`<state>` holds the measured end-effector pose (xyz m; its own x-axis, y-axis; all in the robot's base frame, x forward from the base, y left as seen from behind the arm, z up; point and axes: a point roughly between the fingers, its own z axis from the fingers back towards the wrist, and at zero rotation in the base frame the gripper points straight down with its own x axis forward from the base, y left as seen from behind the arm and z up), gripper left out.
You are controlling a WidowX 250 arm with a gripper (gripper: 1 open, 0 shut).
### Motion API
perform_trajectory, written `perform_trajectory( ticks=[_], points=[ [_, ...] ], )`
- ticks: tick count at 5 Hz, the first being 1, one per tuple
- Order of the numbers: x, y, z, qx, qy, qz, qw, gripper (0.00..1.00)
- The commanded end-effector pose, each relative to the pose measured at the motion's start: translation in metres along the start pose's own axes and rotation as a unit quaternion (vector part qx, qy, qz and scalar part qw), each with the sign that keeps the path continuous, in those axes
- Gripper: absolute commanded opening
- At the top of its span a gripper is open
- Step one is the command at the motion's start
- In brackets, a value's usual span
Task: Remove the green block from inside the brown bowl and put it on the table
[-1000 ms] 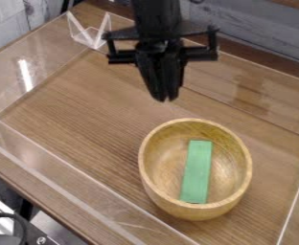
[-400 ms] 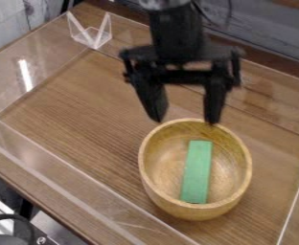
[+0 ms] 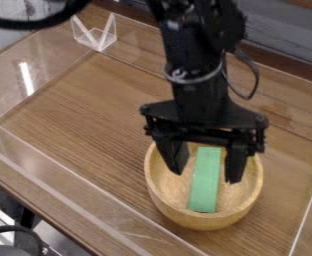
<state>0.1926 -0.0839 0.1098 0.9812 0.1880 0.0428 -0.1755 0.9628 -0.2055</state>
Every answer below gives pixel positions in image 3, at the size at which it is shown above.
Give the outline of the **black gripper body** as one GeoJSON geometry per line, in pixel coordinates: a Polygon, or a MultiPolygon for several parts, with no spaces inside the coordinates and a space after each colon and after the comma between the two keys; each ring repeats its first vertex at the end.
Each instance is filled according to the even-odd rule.
{"type": "Polygon", "coordinates": [[[149,103],[146,134],[162,154],[177,154],[187,142],[218,144],[229,151],[265,151],[268,117],[230,97],[225,74],[199,83],[173,83],[174,99],[149,103]]]}

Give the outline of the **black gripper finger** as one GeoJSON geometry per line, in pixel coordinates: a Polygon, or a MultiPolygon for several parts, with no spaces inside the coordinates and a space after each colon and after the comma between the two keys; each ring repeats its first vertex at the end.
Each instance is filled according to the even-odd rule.
{"type": "Polygon", "coordinates": [[[230,184],[235,184],[242,181],[249,157],[250,150],[246,144],[234,143],[227,148],[226,181],[230,184]]]}
{"type": "Polygon", "coordinates": [[[189,139],[183,136],[157,136],[154,140],[169,169],[182,175],[190,159],[189,139]]]}

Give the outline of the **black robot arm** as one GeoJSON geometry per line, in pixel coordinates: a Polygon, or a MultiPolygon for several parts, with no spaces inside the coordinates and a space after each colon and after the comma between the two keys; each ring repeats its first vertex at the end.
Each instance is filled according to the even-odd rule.
{"type": "Polygon", "coordinates": [[[227,75],[233,53],[258,67],[241,51],[246,16],[234,0],[146,0],[166,52],[165,76],[174,98],[145,104],[146,134],[153,137],[169,169],[182,174],[190,142],[226,148],[225,177],[243,179],[247,160],[265,150],[268,117],[241,106],[227,75]]]}

